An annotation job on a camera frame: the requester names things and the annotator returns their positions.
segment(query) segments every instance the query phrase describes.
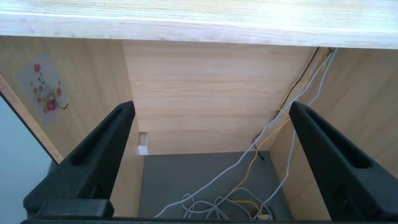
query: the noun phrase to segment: wooden panel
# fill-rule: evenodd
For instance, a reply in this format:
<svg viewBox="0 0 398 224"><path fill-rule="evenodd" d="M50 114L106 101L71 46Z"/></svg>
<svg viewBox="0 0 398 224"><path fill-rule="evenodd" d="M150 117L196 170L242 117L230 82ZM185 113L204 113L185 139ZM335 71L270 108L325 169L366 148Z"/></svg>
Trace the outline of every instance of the wooden panel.
<svg viewBox="0 0 398 224"><path fill-rule="evenodd" d="M144 41L124 50L150 155L245 151L315 51Z"/></svg>
<svg viewBox="0 0 398 224"><path fill-rule="evenodd" d="M312 108L398 177L398 64L396 50L340 49ZM300 99L316 95L320 79ZM293 127L283 128L271 147L280 179L285 176ZM296 220L328 220L326 206L298 141L284 185Z"/></svg>
<svg viewBox="0 0 398 224"><path fill-rule="evenodd" d="M44 137L39 136L39 139L47 138L62 157L68 155L116 105L132 99L119 40L0 37L0 49L0 72L26 110L13 104L15 100L4 92L3 82L1 91L34 133L37 133L37 126L39 131L41 128ZM17 73L43 51L54 60L69 102L68 108L58 111L54 122L48 125L42 122L16 78ZM136 155L137 142L135 119L111 197L117 215L137 215L143 166L143 158Z"/></svg>
<svg viewBox="0 0 398 224"><path fill-rule="evenodd" d="M395 0L2 0L0 34L398 48Z"/></svg>

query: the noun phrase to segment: small white object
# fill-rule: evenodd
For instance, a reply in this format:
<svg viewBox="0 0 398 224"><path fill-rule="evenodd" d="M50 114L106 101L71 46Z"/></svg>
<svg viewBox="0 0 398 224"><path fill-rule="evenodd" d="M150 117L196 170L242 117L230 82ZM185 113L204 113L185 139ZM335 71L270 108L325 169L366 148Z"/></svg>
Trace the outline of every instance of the small white object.
<svg viewBox="0 0 398 224"><path fill-rule="evenodd" d="M148 155L147 146L138 146L138 151L139 151L140 156L147 156Z"/></svg>
<svg viewBox="0 0 398 224"><path fill-rule="evenodd" d="M138 151L141 156L148 155L148 142L149 142L148 133L139 133Z"/></svg>

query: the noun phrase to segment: light wood surface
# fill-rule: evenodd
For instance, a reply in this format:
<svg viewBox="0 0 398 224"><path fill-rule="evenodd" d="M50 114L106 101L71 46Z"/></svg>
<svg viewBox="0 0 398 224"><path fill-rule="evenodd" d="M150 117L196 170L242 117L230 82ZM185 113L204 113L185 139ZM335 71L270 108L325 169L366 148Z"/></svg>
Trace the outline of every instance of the light wood surface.
<svg viewBox="0 0 398 224"><path fill-rule="evenodd" d="M3 0L0 35L398 48L395 0Z"/></svg>
<svg viewBox="0 0 398 224"><path fill-rule="evenodd" d="M339 49L312 108L398 177L398 64L396 50ZM318 91L317 78L300 99ZM285 177L293 127L289 123L270 151L280 179ZM296 139L284 192L296 220L329 220L330 216Z"/></svg>
<svg viewBox="0 0 398 224"><path fill-rule="evenodd" d="M124 51L154 155L245 151L315 48L127 40Z"/></svg>
<svg viewBox="0 0 398 224"><path fill-rule="evenodd" d="M1 91L54 157L67 156L116 105L132 99L120 40L0 37L0 49L0 73L5 78ZM49 125L40 119L16 78L43 51L55 62L69 102ZM111 196L120 216L136 216L138 211L143 168L143 158L137 156L138 134L135 119Z"/></svg>

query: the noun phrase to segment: wooden side panel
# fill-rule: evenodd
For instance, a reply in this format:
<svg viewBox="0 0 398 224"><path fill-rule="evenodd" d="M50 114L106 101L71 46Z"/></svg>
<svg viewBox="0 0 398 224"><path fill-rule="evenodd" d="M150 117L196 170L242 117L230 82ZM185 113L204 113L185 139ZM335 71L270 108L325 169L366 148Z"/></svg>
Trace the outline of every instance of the wooden side panel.
<svg viewBox="0 0 398 224"><path fill-rule="evenodd" d="M340 49L312 108L398 177L398 64L396 50ZM319 79L300 101L317 94ZM279 178L285 177L293 127L282 129L271 147ZM284 185L296 220L330 216L299 141Z"/></svg>
<svg viewBox="0 0 398 224"><path fill-rule="evenodd" d="M5 94L6 98L35 133L37 130L43 133L40 140L47 138L61 159L116 105L132 100L120 40L0 37L0 49L0 73L4 77L1 91L5 93L3 83L7 83L8 90L25 110L13 104L12 94ZM54 60L69 102L68 108L59 111L54 122L48 125L40 120L16 78L17 73L43 51ZM136 216L139 206L143 158L137 155L139 132L136 120L111 197L116 215L121 216Z"/></svg>
<svg viewBox="0 0 398 224"><path fill-rule="evenodd" d="M315 48L130 40L124 51L154 155L245 151Z"/></svg>

